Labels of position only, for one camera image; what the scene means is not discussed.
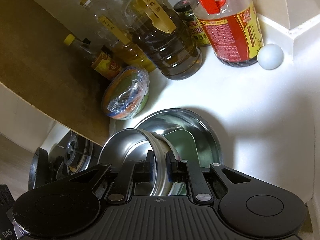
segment paper label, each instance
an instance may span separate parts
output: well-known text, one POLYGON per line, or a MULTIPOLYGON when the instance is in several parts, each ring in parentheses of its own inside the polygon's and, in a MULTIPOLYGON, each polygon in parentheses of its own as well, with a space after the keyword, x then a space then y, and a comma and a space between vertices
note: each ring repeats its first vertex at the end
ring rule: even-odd
POLYGON ((122 70, 122 67, 103 51, 100 52, 100 55, 91 67, 108 80, 115 78, 122 70))
POLYGON ((92 0, 81 0, 81 1, 80 1, 80 5, 81 5, 83 8, 86 8, 91 2, 92 2, 92 0))
POLYGON ((257 56, 263 46, 261 29, 253 4, 246 10, 215 20, 199 19, 217 56, 241 62, 257 56))
POLYGON ((124 45, 127 45, 130 43, 130 40, 127 36, 124 35, 124 33, 115 26, 110 20, 105 16, 100 16, 98 18, 98 21, 103 24, 109 31, 113 33, 114 36, 116 36, 124 45))
POLYGON ((196 40, 196 43, 199 46, 210 44, 210 41, 207 35, 204 33, 200 22, 195 16, 193 18, 194 18, 193 20, 190 20, 190 21, 184 20, 184 22, 189 27, 194 39, 196 40))
POLYGON ((139 4, 142 6, 142 9, 152 20, 152 24, 158 30, 161 30, 165 33, 172 33, 177 27, 161 7, 161 5, 156 0, 142 0, 145 5, 139 4))

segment soy sauce bottle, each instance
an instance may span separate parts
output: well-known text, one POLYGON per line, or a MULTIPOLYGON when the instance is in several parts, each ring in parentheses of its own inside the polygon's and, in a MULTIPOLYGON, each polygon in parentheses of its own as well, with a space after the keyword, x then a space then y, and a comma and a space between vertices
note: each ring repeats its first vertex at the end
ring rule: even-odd
POLYGON ((222 63, 245 67, 257 62, 263 40, 252 0, 199 0, 190 4, 222 63))

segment small sauce bottle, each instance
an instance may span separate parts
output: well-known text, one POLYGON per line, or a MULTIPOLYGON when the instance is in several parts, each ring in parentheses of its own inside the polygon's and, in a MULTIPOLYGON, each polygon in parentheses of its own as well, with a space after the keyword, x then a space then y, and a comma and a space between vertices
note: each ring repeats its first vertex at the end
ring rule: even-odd
POLYGON ((115 78, 122 70, 121 65, 116 63, 109 54, 105 53, 97 46, 81 42, 75 36, 69 34, 64 43, 73 49, 74 52, 81 54, 95 71, 99 72, 108 80, 115 78))
POLYGON ((198 0, 181 0, 173 9, 178 13, 180 19, 189 27, 192 36, 196 40, 196 44, 200 47, 210 46, 210 41, 204 33, 199 20, 193 14, 189 1, 198 2, 198 0))

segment plastic oil bottle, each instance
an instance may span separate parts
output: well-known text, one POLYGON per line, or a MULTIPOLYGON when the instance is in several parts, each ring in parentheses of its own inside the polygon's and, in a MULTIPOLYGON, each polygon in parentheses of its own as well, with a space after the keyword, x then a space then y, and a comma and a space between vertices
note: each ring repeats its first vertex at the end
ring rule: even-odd
POLYGON ((130 37, 125 35, 105 15, 106 6, 103 2, 95 0, 81 0, 80 5, 90 11, 96 20, 109 31, 100 31, 99 36, 107 39, 115 57, 122 59, 128 65, 139 65, 148 72, 156 69, 155 64, 143 53, 130 37))
POLYGON ((163 0, 104 0, 117 26, 169 79, 182 80, 201 67, 202 54, 190 31, 163 0))
POLYGON ((221 62, 233 67, 257 62, 263 40, 252 0, 191 2, 194 14, 221 62))

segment glass bottle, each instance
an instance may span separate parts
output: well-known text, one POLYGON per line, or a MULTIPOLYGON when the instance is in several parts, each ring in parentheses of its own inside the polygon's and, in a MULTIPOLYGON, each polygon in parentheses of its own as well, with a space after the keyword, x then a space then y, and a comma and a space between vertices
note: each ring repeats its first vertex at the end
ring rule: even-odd
MULTIPOLYGON (((90 11, 96 20, 98 21, 102 17, 108 21, 105 17, 107 14, 106 6, 103 2, 95 0, 81 0, 80 5, 86 10, 90 11)), ((156 69, 154 63, 143 53, 143 51, 125 35, 120 29, 118 29, 113 23, 113 32, 99 31, 99 36, 110 42, 110 47, 115 57, 122 59, 128 65, 139 65, 145 68, 148 72, 156 69)))
POLYGON ((233 67, 257 62, 263 40, 252 0, 189 2, 221 62, 233 67))
POLYGON ((182 80, 200 69, 202 54, 191 32, 163 0, 103 1, 112 20, 167 78, 182 80))
POLYGON ((189 0, 181 0, 177 2, 173 9, 178 13, 181 20, 183 20, 183 22, 189 27, 193 38, 196 40, 196 44, 199 47, 210 46, 210 41, 204 33, 199 20, 194 15, 192 7, 189 4, 189 0))
POLYGON ((115 78, 122 70, 122 67, 98 46, 84 43, 76 39, 72 34, 67 36, 64 43, 74 52, 81 55, 83 60, 87 62, 87 65, 91 66, 108 80, 115 78))

